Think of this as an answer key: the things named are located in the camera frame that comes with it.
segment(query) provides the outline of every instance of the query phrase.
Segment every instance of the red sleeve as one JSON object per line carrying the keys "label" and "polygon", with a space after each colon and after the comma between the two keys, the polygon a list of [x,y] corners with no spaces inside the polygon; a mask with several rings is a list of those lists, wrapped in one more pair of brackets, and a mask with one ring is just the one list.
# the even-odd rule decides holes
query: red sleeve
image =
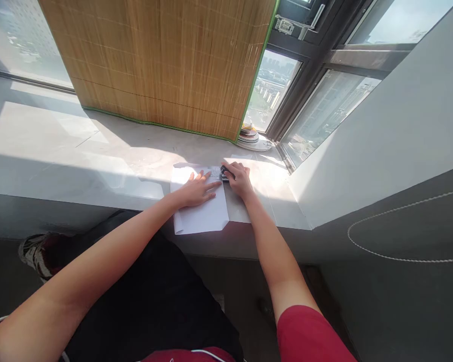
{"label": "red sleeve", "polygon": [[327,320],[306,306],[287,308],[277,323],[282,362],[355,362]]}

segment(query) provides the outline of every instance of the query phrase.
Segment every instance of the stacked plates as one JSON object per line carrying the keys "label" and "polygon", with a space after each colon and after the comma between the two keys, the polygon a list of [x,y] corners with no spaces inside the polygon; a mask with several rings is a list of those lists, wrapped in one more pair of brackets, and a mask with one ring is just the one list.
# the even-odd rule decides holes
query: stacked plates
{"label": "stacked plates", "polygon": [[258,141],[258,132],[252,125],[243,124],[238,136],[239,142],[256,143]]}
{"label": "stacked plates", "polygon": [[258,134],[251,124],[243,124],[237,145],[252,151],[267,151],[272,147],[270,141]]}

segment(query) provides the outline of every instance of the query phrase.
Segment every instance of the hand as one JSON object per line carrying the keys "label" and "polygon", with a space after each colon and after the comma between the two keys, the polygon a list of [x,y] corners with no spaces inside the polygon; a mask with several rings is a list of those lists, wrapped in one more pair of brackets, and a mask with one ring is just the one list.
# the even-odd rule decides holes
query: hand
{"label": "hand", "polygon": [[208,191],[220,186],[221,182],[206,184],[206,180],[210,177],[210,174],[211,172],[208,172],[206,175],[203,175],[203,170],[201,170],[195,178],[195,174],[192,172],[190,179],[179,190],[174,192],[180,208],[198,206],[216,196],[215,193],[209,193]]}
{"label": "hand", "polygon": [[245,202],[248,198],[255,196],[252,184],[250,183],[250,169],[244,167],[242,163],[232,162],[231,164],[222,162],[223,166],[227,168],[225,176],[230,181],[230,186],[235,193]]}

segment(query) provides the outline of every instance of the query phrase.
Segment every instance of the forearm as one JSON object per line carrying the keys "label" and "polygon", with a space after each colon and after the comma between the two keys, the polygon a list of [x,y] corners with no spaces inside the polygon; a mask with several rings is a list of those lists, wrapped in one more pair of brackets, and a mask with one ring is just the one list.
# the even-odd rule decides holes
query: forearm
{"label": "forearm", "polygon": [[298,264],[277,226],[256,195],[245,199],[255,233],[258,257],[270,290],[275,319],[291,305],[319,310]]}
{"label": "forearm", "polygon": [[124,275],[177,209],[175,197],[167,195],[111,231],[36,291],[0,324],[0,362],[57,360],[90,307]]}
{"label": "forearm", "polygon": [[58,303],[89,309],[126,273],[178,207],[174,196],[166,195],[79,255],[41,288],[42,293]]}

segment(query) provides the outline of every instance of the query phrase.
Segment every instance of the window glass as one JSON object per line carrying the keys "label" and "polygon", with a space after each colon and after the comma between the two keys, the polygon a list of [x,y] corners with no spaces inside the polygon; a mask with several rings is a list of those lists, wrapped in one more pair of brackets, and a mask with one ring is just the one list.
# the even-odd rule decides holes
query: window glass
{"label": "window glass", "polygon": [[72,87],[37,0],[0,0],[0,70]]}
{"label": "window glass", "polygon": [[418,43],[452,6],[453,0],[377,0],[347,43]]}
{"label": "window glass", "polygon": [[379,79],[328,70],[282,139],[299,166],[380,83]]}
{"label": "window glass", "polygon": [[245,123],[261,132],[267,129],[299,66],[300,62],[294,59],[265,50]]}

